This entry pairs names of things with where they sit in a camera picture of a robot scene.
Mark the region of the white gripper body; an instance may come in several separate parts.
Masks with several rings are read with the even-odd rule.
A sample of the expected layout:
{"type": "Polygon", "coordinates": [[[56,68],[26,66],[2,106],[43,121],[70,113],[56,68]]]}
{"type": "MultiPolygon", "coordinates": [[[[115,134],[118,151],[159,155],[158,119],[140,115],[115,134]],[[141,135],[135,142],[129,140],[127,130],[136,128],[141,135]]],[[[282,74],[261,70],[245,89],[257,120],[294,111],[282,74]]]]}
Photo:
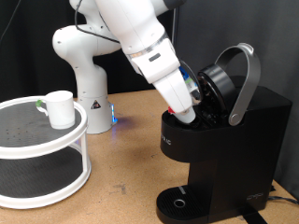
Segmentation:
{"type": "Polygon", "coordinates": [[[131,63],[175,113],[183,113],[192,106],[192,98],[179,70],[180,63],[168,38],[152,51],[133,57],[131,63]]]}

